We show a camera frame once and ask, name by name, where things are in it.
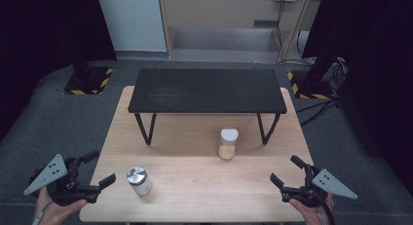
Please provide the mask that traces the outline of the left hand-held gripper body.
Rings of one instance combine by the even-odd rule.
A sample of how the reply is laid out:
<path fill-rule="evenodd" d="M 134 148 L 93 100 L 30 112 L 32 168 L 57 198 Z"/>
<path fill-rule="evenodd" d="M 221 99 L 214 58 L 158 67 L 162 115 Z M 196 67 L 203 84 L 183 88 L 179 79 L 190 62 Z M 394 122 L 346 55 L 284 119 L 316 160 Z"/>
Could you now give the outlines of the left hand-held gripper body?
<path fill-rule="evenodd" d="M 56 154 L 42 169 L 34 171 L 23 194 L 32 195 L 46 187 L 50 198 L 60 206 L 69 206 L 81 199 L 94 204 L 101 190 L 98 186 L 78 185 L 79 158 L 63 158 Z"/>

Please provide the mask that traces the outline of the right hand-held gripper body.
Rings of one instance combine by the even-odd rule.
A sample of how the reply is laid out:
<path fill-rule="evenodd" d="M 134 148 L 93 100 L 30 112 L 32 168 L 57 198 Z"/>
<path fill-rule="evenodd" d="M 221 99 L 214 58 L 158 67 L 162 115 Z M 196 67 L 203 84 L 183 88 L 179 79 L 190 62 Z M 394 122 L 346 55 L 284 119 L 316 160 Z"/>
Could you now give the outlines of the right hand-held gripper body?
<path fill-rule="evenodd" d="M 357 199 L 357 194 L 326 169 L 306 165 L 305 183 L 299 188 L 281 187 L 282 200 L 295 199 L 304 206 L 321 206 L 329 194 Z"/>

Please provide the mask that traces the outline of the person's right hand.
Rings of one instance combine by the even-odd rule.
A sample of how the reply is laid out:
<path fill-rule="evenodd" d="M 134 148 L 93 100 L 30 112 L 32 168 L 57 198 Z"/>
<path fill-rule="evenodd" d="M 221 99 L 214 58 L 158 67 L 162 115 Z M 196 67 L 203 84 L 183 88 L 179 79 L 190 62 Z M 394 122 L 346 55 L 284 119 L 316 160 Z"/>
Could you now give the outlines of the person's right hand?
<path fill-rule="evenodd" d="M 307 207 L 295 199 L 290 199 L 288 202 L 301 213 L 306 225 L 332 225 L 322 206 Z"/>

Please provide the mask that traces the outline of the person's left hand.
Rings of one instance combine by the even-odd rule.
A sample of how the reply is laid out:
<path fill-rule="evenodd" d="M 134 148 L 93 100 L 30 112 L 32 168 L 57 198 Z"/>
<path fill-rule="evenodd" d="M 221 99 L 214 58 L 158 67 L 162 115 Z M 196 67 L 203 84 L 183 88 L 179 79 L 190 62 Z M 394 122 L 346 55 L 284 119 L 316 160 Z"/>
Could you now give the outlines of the person's left hand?
<path fill-rule="evenodd" d="M 32 225 L 62 225 L 67 217 L 79 212 L 87 203 L 81 199 L 69 206 L 60 206 L 50 198 L 47 188 L 42 187 L 36 201 Z"/>

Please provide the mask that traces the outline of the glass jar with silver lid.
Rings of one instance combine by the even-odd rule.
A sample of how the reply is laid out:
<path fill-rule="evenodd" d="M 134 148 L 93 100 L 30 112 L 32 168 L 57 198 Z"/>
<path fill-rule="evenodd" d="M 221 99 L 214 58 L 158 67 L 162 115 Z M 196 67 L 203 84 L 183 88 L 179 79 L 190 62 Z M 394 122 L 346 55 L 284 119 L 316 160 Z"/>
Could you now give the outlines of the glass jar with silver lid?
<path fill-rule="evenodd" d="M 127 172 L 127 181 L 138 196 L 145 196 L 152 190 L 152 182 L 142 166 L 132 167 Z"/>

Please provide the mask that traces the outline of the glass jar with white lid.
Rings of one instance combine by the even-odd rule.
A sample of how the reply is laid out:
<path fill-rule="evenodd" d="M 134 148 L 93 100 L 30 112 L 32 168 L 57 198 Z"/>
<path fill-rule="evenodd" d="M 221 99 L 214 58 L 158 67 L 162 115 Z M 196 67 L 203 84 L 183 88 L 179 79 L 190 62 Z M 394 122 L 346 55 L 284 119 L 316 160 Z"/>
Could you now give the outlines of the glass jar with white lid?
<path fill-rule="evenodd" d="M 223 160 L 231 160 L 236 154 L 236 144 L 239 138 L 239 132 L 235 128 L 225 128 L 220 132 L 220 145 L 218 147 L 218 156 Z"/>

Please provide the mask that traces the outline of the black stand with striped base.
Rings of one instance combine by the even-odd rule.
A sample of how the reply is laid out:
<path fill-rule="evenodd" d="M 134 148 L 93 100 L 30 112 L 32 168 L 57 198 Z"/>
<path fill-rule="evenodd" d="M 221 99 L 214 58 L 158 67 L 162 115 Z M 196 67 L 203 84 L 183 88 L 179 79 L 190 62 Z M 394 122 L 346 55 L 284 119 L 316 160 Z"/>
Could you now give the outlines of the black stand with striped base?
<path fill-rule="evenodd" d="M 101 94 L 113 72 L 108 67 L 92 67 L 82 56 L 71 59 L 74 72 L 63 89 L 64 94 Z"/>
<path fill-rule="evenodd" d="M 323 80 L 324 74 L 332 66 L 334 59 L 318 58 L 308 70 L 292 70 L 287 73 L 294 95 L 297 98 L 329 99 L 333 90 Z"/>

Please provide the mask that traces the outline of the black riser shelf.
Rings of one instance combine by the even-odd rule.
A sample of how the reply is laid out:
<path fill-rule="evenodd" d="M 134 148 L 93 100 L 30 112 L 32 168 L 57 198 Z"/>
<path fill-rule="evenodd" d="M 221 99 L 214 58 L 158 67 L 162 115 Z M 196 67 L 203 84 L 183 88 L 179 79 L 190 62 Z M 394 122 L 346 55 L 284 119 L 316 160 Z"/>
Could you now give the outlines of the black riser shelf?
<path fill-rule="evenodd" d="M 266 144 L 287 108 L 273 69 L 141 69 L 128 111 L 146 144 L 160 113 L 273 114 L 267 131 L 258 125 Z"/>

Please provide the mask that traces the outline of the black curtain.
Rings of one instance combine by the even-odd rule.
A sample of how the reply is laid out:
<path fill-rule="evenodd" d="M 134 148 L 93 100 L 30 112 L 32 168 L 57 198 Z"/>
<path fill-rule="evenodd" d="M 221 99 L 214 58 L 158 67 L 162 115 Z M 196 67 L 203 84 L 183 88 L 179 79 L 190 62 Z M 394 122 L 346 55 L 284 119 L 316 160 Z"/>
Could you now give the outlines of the black curtain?
<path fill-rule="evenodd" d="M 321 0 L 304 56 L 346 61 L 357 137 L 413 196 L 413 0 Z"/>
<path fill-rule="evenodd" d="M 0 0 L 0 141 L 46 75 L 115 57 L 99 0 Z"/>

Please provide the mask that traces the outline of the white cabinet panel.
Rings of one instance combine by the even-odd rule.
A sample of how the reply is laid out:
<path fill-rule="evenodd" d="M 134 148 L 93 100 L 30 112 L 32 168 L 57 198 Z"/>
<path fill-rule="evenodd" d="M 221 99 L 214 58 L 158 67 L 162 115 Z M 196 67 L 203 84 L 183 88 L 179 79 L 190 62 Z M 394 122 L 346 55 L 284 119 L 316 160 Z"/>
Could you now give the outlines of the white cabinet panel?
<path fill-rule="evenodd" d="M 166 52 L 160 0 L 99 0 L 116 51 Z"/>

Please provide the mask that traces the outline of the wooden shelf frame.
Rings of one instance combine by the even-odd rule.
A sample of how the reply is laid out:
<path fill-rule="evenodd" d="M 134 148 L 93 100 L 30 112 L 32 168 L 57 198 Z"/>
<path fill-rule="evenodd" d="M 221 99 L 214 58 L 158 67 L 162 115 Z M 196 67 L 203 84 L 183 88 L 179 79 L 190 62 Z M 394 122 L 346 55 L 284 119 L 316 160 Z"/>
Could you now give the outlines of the wooden shelf frame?
<path fill-rule="evenodd" d="M 181 27 L 269 29 L 286 59 L 311 0 L 160 0 L 167 53 L 173 51 Z"/>

